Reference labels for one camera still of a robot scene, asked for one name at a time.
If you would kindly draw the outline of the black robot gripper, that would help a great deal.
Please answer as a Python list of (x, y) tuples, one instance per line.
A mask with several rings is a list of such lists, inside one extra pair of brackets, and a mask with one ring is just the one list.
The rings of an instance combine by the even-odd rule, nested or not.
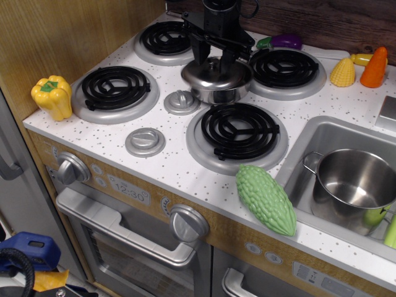
[(203, 64), (211, 47), (222, 50), (221, 74), (226, 74), (238, 58), (249, 60), (254, 40), (241, 27), (239, 18), (250, 19), (255, 14), (243, 14), (241, 6), (204, 6), (203, 12), (183, 12), (195, 62)]

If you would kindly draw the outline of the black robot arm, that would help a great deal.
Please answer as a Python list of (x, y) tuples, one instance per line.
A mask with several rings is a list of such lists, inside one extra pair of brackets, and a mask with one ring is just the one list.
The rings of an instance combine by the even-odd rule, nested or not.
[(182, 14), (194, 60), (202, 65), (211, 47), (222, 50), (220, 73), (226, 74), (238, 58), (248, 61), (254, 39), (240, 26), (241, 1), (204, 1), (204, 12)]

